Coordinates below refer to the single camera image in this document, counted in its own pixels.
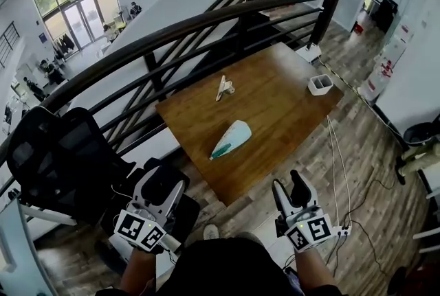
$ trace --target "wooden floor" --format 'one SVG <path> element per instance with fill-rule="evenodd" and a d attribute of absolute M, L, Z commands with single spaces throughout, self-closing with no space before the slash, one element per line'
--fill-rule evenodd
<path fill-rule="evenodd" d="M 373 57 L 384 37 L 368 19 L 360 21 L 365 28 L 362 35 L 350 34 L 332 23 L 320 44 L 322 61 L 329 63 L 355 87 L 371 72 Z M 372 180 L 377 179 L 388 187 L 395 183 L 395 157 L 401 153 L 401 148 L 389 129 L 361 100 L 346 86 L 340 88 L 344 97 L 330 118 L 344 158 L 351 206 L 354 207 L 362 201 Z M 337 152 L 335 160 L 335 188 L 341 218 L 348 211 L 349 200 Z M 207 223 L 218 225 L 224 237 L 240 231 L 253 231 L 262 225 L 276 212 L 270 190 L 272 180 L 280 179 L 290 190 L 291 169 L 297 169 L 315 185 L 319 203 L 331 215 L 332 221 L 336 221 L 333 161 L 326 121 L 270 175 L 227 208 L 217 200 L 188 157 L 177 156 L 173 163 L 191 178 L 188 194 L 202 207 L 189 243 L 201 237 Z M 407 177 L 405 186 L 397 183 L 392 190 L 373 183 L 365 204 L 352 214 L 352 219 L 361 223 L 369 233 L 377 258 L 387 274 L 417 261 L 418 245 L 412 235 L 421 229 L 428 211 L 425 194 L 425 187 L 416 174 Z M 60 295 L 93 295 L 100 288 L 118 285 L 118 276 L 109 271 L 94 253 L 94 241 L 99 237 L 103 237 L 99 229 L 63 227 L 36 243 L 38 255 Z M 332 240 L 320 246 L 323 257 L 328 255 L 334 243 Z M 335 265 L 333 255 L 329 267 L 333 270 Z M 369 241 L 357 224 L 353 224 L 351 236 L 339 251 L 336 279 L 342 292 L 351 296 L 386 295 L 389 277 L 379 272 Z"/>

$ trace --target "wooden table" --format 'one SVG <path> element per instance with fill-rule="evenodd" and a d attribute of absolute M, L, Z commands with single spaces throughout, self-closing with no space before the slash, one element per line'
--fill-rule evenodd
<path fill-rule="evenodd" d="M 232 95 L 215 102 L 221 76 Z M 249 56 L 159 103 L 156 108 L 220 201 L 230 205 L 295 151 L 342 98 L 334 86 L 312 96 L 314 67 L 279 43 Z M 252 137 L 231 153 L 209 160 L 235 120 Z"/>

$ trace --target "teal object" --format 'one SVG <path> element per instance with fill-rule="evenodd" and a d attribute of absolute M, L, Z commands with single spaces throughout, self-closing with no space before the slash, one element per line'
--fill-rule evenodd
<path fill-rule="evenodd" d="M 242 122 L 241 120 L 235 121 L 215 146 L 210 160 L 228 154 L 235 148 L 244 144 L 251 136 L 252 131 L 245 122 Z"/>

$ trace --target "pants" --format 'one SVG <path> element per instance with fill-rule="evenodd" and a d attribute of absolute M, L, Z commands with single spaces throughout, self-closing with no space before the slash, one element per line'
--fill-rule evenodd
<path fill-rule="evenodd" d="M 410 161 L 417 155 L 422 154 L 422 157 Z M 424 146 L 410 148 L 401 156 L 401 158 L 406 162 L 406 165 L 399 168 L 399 174 L 403 177 L 411 172 L 416 172 L 420 169 L 433 166 L 440 162 L 440 142 L 432 142 Z"/>

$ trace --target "white holder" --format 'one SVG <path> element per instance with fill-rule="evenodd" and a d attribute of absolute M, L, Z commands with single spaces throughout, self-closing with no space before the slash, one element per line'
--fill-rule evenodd
<path fill-rule="evenodd" d="M 325 95 L 333 87 L 333 81 L 326 74 L 313 76 L 308 87 L 312 95 Z"/>

